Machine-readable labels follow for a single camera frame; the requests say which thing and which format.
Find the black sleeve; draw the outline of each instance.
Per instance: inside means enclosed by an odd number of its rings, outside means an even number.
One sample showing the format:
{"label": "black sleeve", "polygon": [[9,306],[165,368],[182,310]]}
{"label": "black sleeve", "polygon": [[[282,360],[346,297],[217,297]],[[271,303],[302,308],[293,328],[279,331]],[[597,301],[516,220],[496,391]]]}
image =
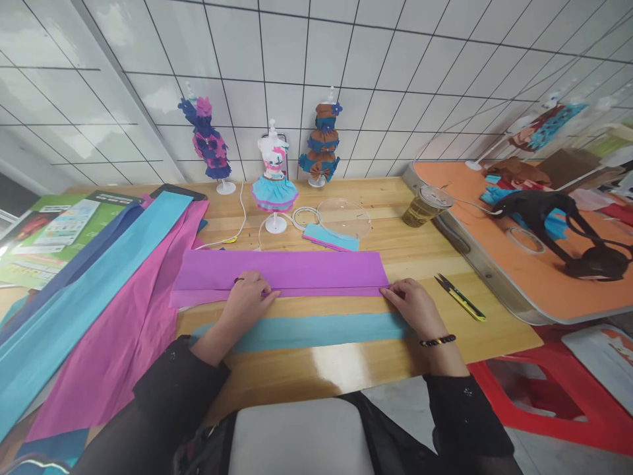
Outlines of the black sleeve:
{"label": "black sleeve", "polygon": [[455,473],[521,474],[514,446],[475,378],[425,375],[433,441]]}
{"label": "black sleeve", "polygon": [[130,402],[89,444],[73,475],[168,474],[174,452],[192,435],[229,376],[189,351],[180,337],[134,387]]}

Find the hand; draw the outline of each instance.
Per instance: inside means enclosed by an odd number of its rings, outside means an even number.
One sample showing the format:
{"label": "hand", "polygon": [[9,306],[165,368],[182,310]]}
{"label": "hand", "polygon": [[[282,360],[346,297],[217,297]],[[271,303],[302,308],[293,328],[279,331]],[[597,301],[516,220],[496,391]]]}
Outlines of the hand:
{"label": "hand", "polygon": [[220,320],[191,347],[191,352],[217,366],[280,294],[279,290],[271,292],[268,281],[259,272],[242,272],[231,289]]}
{"label": "hand", "polygon": [[389,289],[383,288],[380,292],[396,306],[421,339],[433,340],[448,335],[435,302],[426,289],[412,278],[397,280]]}

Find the black jacket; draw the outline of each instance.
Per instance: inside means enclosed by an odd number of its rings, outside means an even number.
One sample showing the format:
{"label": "black jacket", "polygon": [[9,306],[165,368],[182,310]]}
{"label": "black jacket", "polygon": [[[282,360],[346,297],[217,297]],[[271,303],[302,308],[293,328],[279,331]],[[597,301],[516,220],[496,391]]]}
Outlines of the black jacket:
{"label": "black jacket", "polygon": [[[97,435],[74,475],[227,474],[237,413],[197,430],[229,377],[173,342],[134,388],[135,399]],[[514,447],[472,376],[426,375],[439,455],[360,392],[341,396],[363,421],[376,474],[520,474]]]}

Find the beaded bracelet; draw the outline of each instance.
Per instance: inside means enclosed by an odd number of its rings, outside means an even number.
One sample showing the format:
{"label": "beaded bracelet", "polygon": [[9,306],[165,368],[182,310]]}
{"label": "beaded bracelet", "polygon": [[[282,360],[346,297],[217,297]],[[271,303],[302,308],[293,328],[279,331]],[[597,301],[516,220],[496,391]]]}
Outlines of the beaded bracelet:
{"label": "beaded bracelet", "polygon": [[457,336],[450,334],[448,336],[443,336],[442,338],[438,338],[436,340],[422,340],[420,342],[420,345],[424,346],[424,347],[428,347],[428,346],[437,346],[439,344],[444,344],[444,343],[451,343],[452,341],[457,340]]}

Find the wooden table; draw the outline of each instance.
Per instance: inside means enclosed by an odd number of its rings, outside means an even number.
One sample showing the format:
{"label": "wooden table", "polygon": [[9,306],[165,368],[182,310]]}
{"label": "wooden table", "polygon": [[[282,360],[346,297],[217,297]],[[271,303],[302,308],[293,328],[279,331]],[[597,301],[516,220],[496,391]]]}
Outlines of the wooden table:
{"label": "wooden table", "polygon": [[[297,182],[299,198],[295,207],[313,206],[327,198],[343,197],[359,203],[371,215],[372,230],[361,240],[361,251],[379,251],[391,281],[411,277],[421,282],[435,299],[442,318],[467,363],[487,360],[542,344],[527,324],[514,318],[473,272],[466,260],[432,224],[410,228],[400,216],[413,194],[401,178],[333,180],[315,189]],[[204,242],[234,236],[243,213],[237,191],[221,196],[214,184],[188,184],[186,188],[208,196],[207,226],[199,233]],[[140,196],[155,186],[107,187],[112,191]],[[68,193],[90,193],[96,188],[74,188]],[[243,200],[247,221],[237,242],[214,246],[248,251],[257,247],[257,231],[266,213],[260,211],[244,185]],[[301,238],[301,232],[288,224],[287,230],[273,236],[265,229],[261,235],[263,251],[329,250]],[[441,272],[449,278],[487,316],[486,323],[473,320],[438,284],[433,276]],[[223,302],[200,305],[179,315],[178,334],[189,334],[220,317]],[[389,306],[383,298],[302,297],[280,298],[266,318],[306,317],[351,313],[384,313]],[[208,414],[216,422],[230,412],[255,406],[335,396],[350,391],[390,383],[422,374],[425,363],[417,341],[385,340],[318,348],[275,350],[227,357],[231,377]]]}

